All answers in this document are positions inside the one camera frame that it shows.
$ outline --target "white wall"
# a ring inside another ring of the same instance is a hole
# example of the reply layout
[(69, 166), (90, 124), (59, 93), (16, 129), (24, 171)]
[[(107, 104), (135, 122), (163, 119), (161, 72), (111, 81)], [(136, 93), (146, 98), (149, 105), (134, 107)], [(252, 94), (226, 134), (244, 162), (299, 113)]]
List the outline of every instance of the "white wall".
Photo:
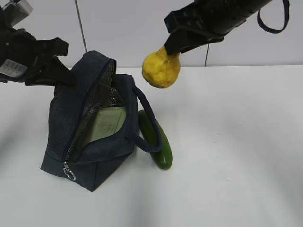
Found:
[[(8, 0), (0, 0), (1, 5)], [(33, 13), (18, 24), (37, 39), (60, 37), (70, 43), (69, 56), (61, 58), (71, 67), (84, 53), (74, 0), (28, 0)], [(291, 1), (290, 23), (281, 34), (263, 31), (257, 15), (234, 29), (225, 41), (210, 46), (207, 65), (285, 65), (303, 63), (301, 0)], [(159, 49), (168, 37), (164, 18), (192, 0), (78, 0), (89, 50), (117, 60), (120, 67), (140, 67), (145, 56)], [(282, 0), (262, 10), (265, 23), (283, 24)], [(202, 66), (206, 46), (181, 55), (183, 66)]]

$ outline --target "zipper pull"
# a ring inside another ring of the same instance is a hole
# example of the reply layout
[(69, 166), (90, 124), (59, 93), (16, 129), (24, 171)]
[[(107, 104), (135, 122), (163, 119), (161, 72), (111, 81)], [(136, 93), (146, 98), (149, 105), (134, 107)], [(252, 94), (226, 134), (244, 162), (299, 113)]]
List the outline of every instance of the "zipper pull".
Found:
[(65, 175), (67, 175), (68, 178), (70, 178), (72, 181), (76, 180), (75, 174), (70, 170), (69, 166), (67, 165), (67, 162), (63, 162), (64, 168), (63, 171)]

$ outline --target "label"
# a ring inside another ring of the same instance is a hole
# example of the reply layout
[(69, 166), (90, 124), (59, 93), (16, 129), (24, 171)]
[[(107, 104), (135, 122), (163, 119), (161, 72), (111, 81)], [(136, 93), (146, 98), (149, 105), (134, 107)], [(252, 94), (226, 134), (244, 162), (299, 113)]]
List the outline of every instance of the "label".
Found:
[(0, 73), (7, 75), (9, 77), (17, 78), (21, 77), (28, 67), (25, 65), (19, 64), (18, 62), (6, 59), (3, 65), (0, 67)]

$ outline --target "bag handle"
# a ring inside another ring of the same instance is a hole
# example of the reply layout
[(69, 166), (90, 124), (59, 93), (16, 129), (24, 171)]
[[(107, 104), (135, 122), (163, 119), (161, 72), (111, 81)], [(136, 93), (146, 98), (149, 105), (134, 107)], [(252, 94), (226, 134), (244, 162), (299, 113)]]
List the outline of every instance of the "bag handle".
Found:
[(140, 149), (142, 149), (145, 152), (148, 152), (148, 153), (158, 152), (162, 149), (163, 142), (162, 142), (160, 130), (157, 125), (156, 117), (155, 117), (155, 115), (152, 111), (152, 108), (151, 108), (150, 104), (148, 103), (147, 98), (144, 95), (144, 93), (136, 86), (133, 87), (133, 91), (139, 98), (139, 101), (142, 104), (143, 109), (145, 110), (147, 117), (149, 118), (149, 120), (152, 124), (152, 127), (154, 128), (154, 130), (156, 132), (158, 145), (154, 146), (154, 145), (148, 143), (147, 141), (145, 141), (144, 139), (142, 139), (140, 136), (138, 136), (136, 133), (134, 133), (132, 131), (129, 131), (126, 134), (126, 137), (128, 139), (132, 140), (137, 147), (139, 147)]

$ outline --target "metal zipper ring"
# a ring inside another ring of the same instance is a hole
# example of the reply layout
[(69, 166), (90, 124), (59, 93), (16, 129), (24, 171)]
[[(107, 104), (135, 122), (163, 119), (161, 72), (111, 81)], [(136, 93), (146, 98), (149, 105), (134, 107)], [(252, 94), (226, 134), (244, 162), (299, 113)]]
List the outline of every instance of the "metal zipper ring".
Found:
[(76, 180), (75, 174), (74, 174), (70, 169), (63, 168), (63, 171), (64, 171), (65, 175), (66, 175), (68, 178), (70, 178), (72, 181), (75, 181), (75, 180)]

